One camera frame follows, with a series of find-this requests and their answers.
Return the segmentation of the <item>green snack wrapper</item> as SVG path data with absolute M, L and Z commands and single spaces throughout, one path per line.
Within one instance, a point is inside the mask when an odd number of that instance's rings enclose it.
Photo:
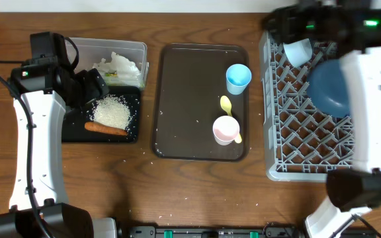
M 118 77 L 117 73 L 105 73 L 105 77 Z

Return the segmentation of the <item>pile of white rice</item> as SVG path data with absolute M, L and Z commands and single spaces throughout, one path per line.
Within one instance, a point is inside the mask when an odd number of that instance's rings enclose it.
M 132 116 L 123 96 L 107 95 L 95 102 L 90 119 L 104 126 L 126 130 Z

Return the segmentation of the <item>white small bowl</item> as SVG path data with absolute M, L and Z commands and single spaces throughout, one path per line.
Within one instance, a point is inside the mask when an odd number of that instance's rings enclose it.
M 300 67 L 312 57 L 312 45 L 309 38 L 291 43 L 283 44 L 287 60 L 293 67 Z

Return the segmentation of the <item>orange carrot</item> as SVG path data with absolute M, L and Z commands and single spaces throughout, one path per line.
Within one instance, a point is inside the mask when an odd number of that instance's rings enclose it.
M 127 131 L 120 129 L 120 128 L 113 128 L 110 126 L 105 126 L 103 124 L 100 124 L 98 122 L 86 122 L 85 123 L 85 129 L 91 132 L 98 132 L 102 134 L 110 134 L 110 135 L 116 135 L 116 136 L 127 136 Z

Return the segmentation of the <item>white napkin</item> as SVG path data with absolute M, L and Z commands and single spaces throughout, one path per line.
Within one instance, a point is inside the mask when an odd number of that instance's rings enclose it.
M 93 69 L 97 69 L 103 75 L 117 73 L 119 79 L 138 79 L 140 77 L 141 72 L 134 62 L 116 52 L 112 52 L 110 56 L 110 62 L 102 58 L 99 63 L 93 64 Z

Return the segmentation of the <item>dark blue bowl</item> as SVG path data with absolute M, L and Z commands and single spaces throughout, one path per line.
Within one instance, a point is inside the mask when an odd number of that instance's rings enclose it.
M 350 115 L 347 86 L 338 59 L 317 65 L 311 70 L 307 82 L 307 95 L 318 110 L 335 118 Z

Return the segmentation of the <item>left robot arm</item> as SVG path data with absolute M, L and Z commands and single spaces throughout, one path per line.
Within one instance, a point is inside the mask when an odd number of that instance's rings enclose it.
M 109 92 L 97 70 L 74 70 L 70 38 L 32 34 L 32 57 L 3 82 L 13 97 L 18 126 L 17 171 L 0 237 L 118 237 L 113 218 L 93 219 L 68 202 L 62 172 L 62 126 L 68 109 L 81 109 Z

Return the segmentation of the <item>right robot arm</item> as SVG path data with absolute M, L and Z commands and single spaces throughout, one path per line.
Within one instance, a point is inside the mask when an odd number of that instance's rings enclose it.
M 267 176 L 325 183 L 296 237 L 354 237 L 381 206 L 381 9 L 300 1 L 261 27 Z

